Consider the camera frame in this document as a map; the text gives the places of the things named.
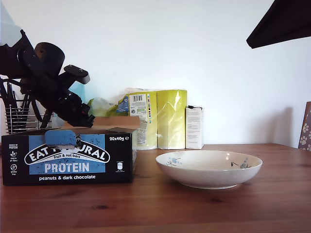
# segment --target white ceramic bowl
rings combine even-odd
[[[262,160],[248,154],[187,150],[159,155],[156,162],[172,179],[189,187],[224,189],[253,178]]]

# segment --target blue floral pattern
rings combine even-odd
[[[169,161],[166,163],[166,166],[177,166],[177,164],[182,164],[182,162],[177,161],[180,158],[171,158],[169,157]]]
[[[248,158],[246,158],[246,159],[244,160],[244,163],[241,164],[240,169],[251,167],[251,166],[248,166],[247,160],[248,160]],[[238,164],[236,164],[236,163],[234,163],[234,162],[231,162],[231,166],[233,166],[233,165],[238,166]]]

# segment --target bowl rim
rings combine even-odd
[[[237,169],[230,169],[230,170],[224,170],[224,169],[211,169],[211,170],[207,170],[207,169],[189,169],[189,168],[182,168],[182,167],[173,167],[173,166],[167,166],[163,163],[160,163],[158,161],[158,157],[164,155],[164,154],[170,154],[170,153],[176,153],[176,152],[187,152],[187,151],[196,151],[196,152],[202,152],[202,151],[217,151],[217,152],[225,152],[225,153],[235,153],[235,154],[242,154],[242,155],[247,155],[247,156],[250,156],[250,157],[254,157],[256,159],[259,160],[260,164],[256,165],[256,166],[252,166],[252,167],[248,167],[248,168],[237,168]],[[169,168],[174,168],[174,169],[181,169],[181,170],[188,170],[188,171],[243,171],[243,170],[250,170],[252,168],[256,168],[256,167],[261,167],[261,165],[263,164],[263,161],[254,156],[254,155],[250,155],[250,154],[245,154],[245,153],[239,153],[239,152],[234,152],[234,151],[226,151],[226,150],[180,150],[180,151],[172,151],[172,152],[167,152],[167,153],[163,153],[163,154],[160,154],[158,155],[156,158],[155,158],[155,161],[160,164],[160,165],[163,165],[163,166],[167,166]]]

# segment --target paper towel roll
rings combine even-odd
[[[139,116],[137,129],[137,149],[157,148],[157,109],[156,91],[143,91],[127,94],[130,116]]]
[[[160,149],[184,149],[186,147],[186,90],[158,91],[157,145]]]

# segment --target barcode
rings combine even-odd
[[[134,95],[133,96],[133,101],[142,101],[142,95]]]

